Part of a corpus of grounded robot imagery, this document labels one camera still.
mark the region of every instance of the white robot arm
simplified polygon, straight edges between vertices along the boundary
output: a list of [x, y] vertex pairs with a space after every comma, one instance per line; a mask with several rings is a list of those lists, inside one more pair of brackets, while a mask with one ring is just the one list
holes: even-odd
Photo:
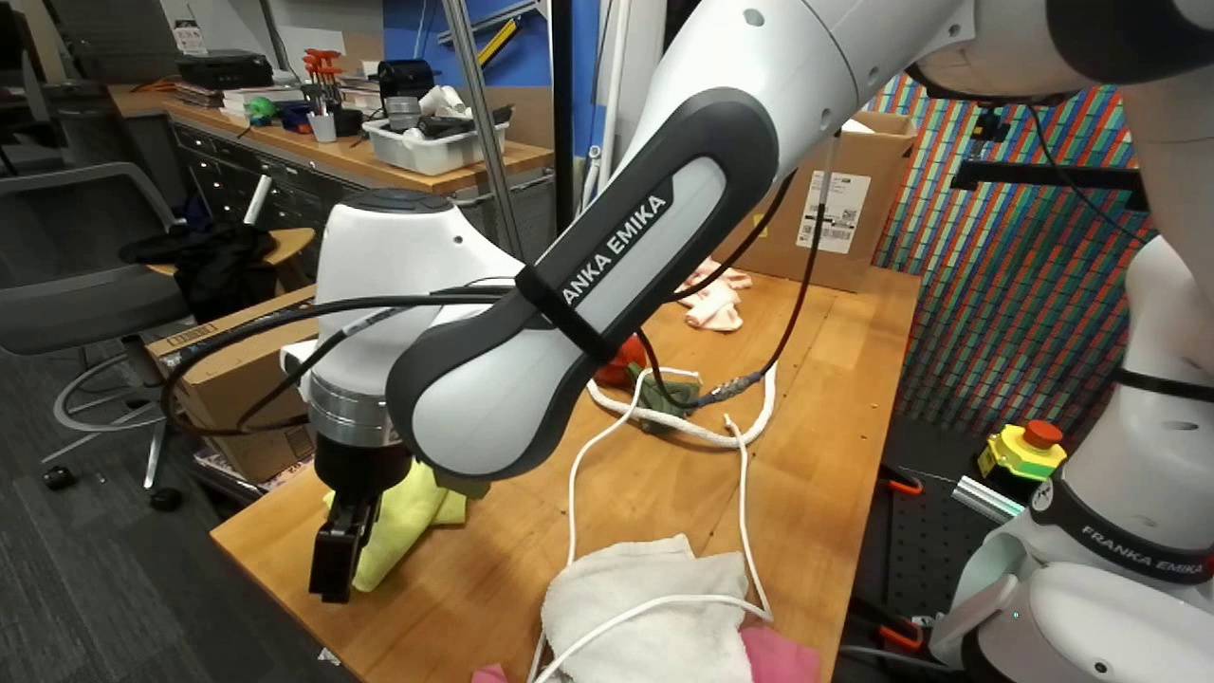
[[[1214, 78], [1203, 71], [1214, 64], [1208, 28], [1208, 0], [700, 0], [657, 69], [637, 146], [599, 200], [524, 269], [471, 240], [464, 283], [515, 269], [493, 307], [464, 307], [446, 324], [402, 319], [389, 342], [402, 353], [386, 347], [361, 356], [350, 347], [311, 372], [331, 393], [311, 404], [318, 474], [337, 503], [355, 503], [351, 515], [337, 515], [337, 504], [318, 539], [314, 566], [335, 568], [323, 586], [341, 586], [378, 490], [407, 460], [464, 481], [538, 466], [589, 372], [820, 137], [913, 64], [937, 92], [971, 98], [1035, 103], [1117, 84], [1157, 227], [1177, 247], [1157, 240], [1134, 261], [1134, 332], [1112, 412], [1035, 503], [1035, 515], [987, 542], [1009, 562], [976, 555], [933, 652], [968, 665], [962, 652], [978, 646], [987, 665], [1015, 681], [1048, 661], [1040, 652], [1055, 652], [1064, 668], [1048, 668], [1044, 681], [1109, 681], [1093, 652], [1139, 652], [1117, 651], [1130, 629], [1115, 623], [1140, 627], [1140, 596], [1173, 600], [1153, 623], [1214, 636], [1203, 600], [1214, 568], [1214, 233], [1203, 227], [1214, 208]], [[371, 219], [361, 213], [374, 208], [335, 213], [323, 278], [364, 269], [341, 260], [343, 227]], [[451, 218], [438, 226], [438, 237], [464, 237]], [[389, 269], [351, 289], [323, 283], [323, 295], [422, 289]], [[1085, 586], [1078, 576], [1087, 576], [1085, 596], [1097, 600], [1093, 615], [1109, 615], [1109, 629], [1058, 639], [1033, 619], [1033, 600]]]

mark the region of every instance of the wooden desk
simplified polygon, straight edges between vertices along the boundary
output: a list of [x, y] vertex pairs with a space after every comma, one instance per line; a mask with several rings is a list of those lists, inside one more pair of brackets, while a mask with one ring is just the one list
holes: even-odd
[[[225, 118], [220, 112], [178, 103], [169, 84], [142, 84], [142, 88], [115, 84], [111, 98], [126, 118], [165, 114], [173, 126], [198, 131], [206, 137], [274, 157], [290, 169], [308, 169], [325, 179], [341, 179], [351, 188], [394, 188], [394, 190], [442, 195], [442, 197], [486, 195], [486, 188], [488, 188], [483, 164], [460, 169], [446, 175], [409, 175], [402, 169], [378, 164], [371, 146], [361, 137], [314, 146], [311, 137], [288, 135], [282, 126], [251, 131], [251, 126]], [[508, 175], [542, 175], [542, 170], [550, 170], [550, 164], [553, 164], [550, 147], [531, 147], [531, 146], [515, 146], [515, 140], [503, 146], [503, 170]]]
[[[680, 313], [648, 332], [662, 366], [700, 367], [709, 385], [752, 372], [781, 336], [790, 283], [753, 283], [742, 293], [746, 326], [733, 340], [698, 336]], [[919, 283], [868, 269], [858, 293], [813, 289], [794, 336], [777, 418], [753, 446], [752, 539], [775, 600], [775, 627], [833, 671], [875, 465], [901, 377]], [[758, 393], [734, 399], [738, 427]], [[608, 418], [581, 408], [556, 455], [488, 490], [460, 533], [431, 533], [378, 591], [343, 609], [308, 596], [311, 539], [323, 523], [323, 486], [299, 474], [211, 533], [294, 623], [303, 623], [361, 681], [471, 681], [502, 661], [528, 671], [538, 600], [564, 555], [564, 472]], [[700, 555], [738, 551], [734, 460], [671, 450], [622, 428], [581, 472], [581, 555], [622, 539], [685, 537]]]

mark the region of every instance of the white robot link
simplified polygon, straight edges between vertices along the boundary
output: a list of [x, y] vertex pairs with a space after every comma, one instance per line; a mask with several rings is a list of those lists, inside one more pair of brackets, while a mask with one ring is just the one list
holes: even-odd
[[608, 190], [531, 261], [460, 213], [337, 205], [318, 300], [503, 278], [488, 307], [394, 317], [308, 377], [337, 503], [314, 555], [341, 586], [407, 460], [460, 481], [538, 466], [581, 385], [799, 157], [913, 69], [1040, 103], [1115, 84], [1162, 240], [1130, 266], [1112, 408], [1033, 515], [971, 560], [933, 658], [1002, 681], [1214, 671], [1214, 0], [700, 0], [651, 71]]

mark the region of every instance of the white cable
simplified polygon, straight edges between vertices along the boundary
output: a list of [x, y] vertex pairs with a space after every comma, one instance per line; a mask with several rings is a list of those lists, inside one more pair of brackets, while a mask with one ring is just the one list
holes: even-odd
[[[637, 404], [642, 404], [642, 393], [646, 393], [646, 380], [651, 377], [651, 367], [646, 367], [633, 385], [633, 399], [629, 408], [622, 408], [622, 415], [603, 428], [596, 432], [577, 455], [571, 455], [571, 466], [567, 466], [567, 555], [564, 555], [564, 566], [577, 562], [577, 474], [581, 474], [581, 465], [590, 455], [590, 450], [599, 450], [610, 432], [617, 432], [629, 418], [637, 418]], [[746, 437], [734, 428], [734, 422], [723, 415], [723, 428], [733, 432], [733, 450], [738, 453], [738, 474], [734, 474], [734, 527], [738, 527], [738, 542], [742, 542], [742, 562], [746, 562], [746, 572], [752, 572], [752, 586], [753, 586], [753, 596], [758, 604], [746, 604], [746, 600], [734, 600], [734, 596], [660, 596], [660, 600], [646, 600], [608, 623], [599, 623], [596, 629], [589, 629], [582, 639], [577, 639], [564, 652], [556, 652], [538, 677], [536, 677], [536, 665], [538, 658], [531, 658], [531, 671], [528, 681], [531, 683], [545, 683], [562, 671], [562, 665], [567, 658], [577, 658], [581, 651], [589, 651], [590, 642], [599, 642], [603, 636], [617, 629], [622, 623], [637, 619], [637, 615], [648, 615], [657, 609], [680, 609], [680, 604], [729, 604], [729, 609], [738, 609], [738, 613], [752, 613], [753, 619], [770, 623], [775, 613], [770, 613], [770, 600], [767, 600], [767, 587], [762, 587], [762, 576], [758, 576], [758, 562], [753, 562], [753, 546], [752, 546], [752, 450], [746, 450]]]
[[[722, 450], [722, 453], [733, 453], [734, 442], [742, 446], [753, 446], [767, 428], [770, 428], [770, 418], [775, 418], [775, 380], [777, 380], [777, 366], [770, 366], [770, 372], [762, 377], [762, 412], [758, 418], [746, 427], [746, 432], [738, 437], [723, 437], [723, 432], [714, 432], [704, 427], [694, 427], [694, 422], [684, 422], [675, 415], [662, 415], [662, 412], [629, 412], [633, 418], [642, 422], [651, 422], [651, 427], [662, 427], [662, 428], [675, 428], [675, 432], [685, 432], [694, 437], [700, 450]], [[599, 412], [608, 415], [627, 415], [627, 404], [610, 399], [596, 380], [589, 385], [589, 395]]]

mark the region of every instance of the office chair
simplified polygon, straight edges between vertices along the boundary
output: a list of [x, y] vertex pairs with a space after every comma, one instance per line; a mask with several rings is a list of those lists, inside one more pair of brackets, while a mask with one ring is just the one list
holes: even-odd
[[[153, 393], [107, 427], [83, 422], [107, 399], [75, 404], [107, 372], [142, 366], [146, 377], [139, 332], [190, 317], [169, 278], [154, 278], [116, 255], [126, 243], [161, 237], [169, 208], [132, 164], [91, 164], [0, 179], [0, 218], [0, 350], [54, 353], [99, 342], [120, 342], [126, 350], [75, 377], [54, 399], [54, 418], [83, 437], [41, 465], [49, 466], [111, 432], [153, 428], [142, 490], [153, 509], [173, 509], [178, 494], [154, 486], [165, 422]], [[45, 481], [54, 490], [73, 486], [73, 472], [49, 466]]]

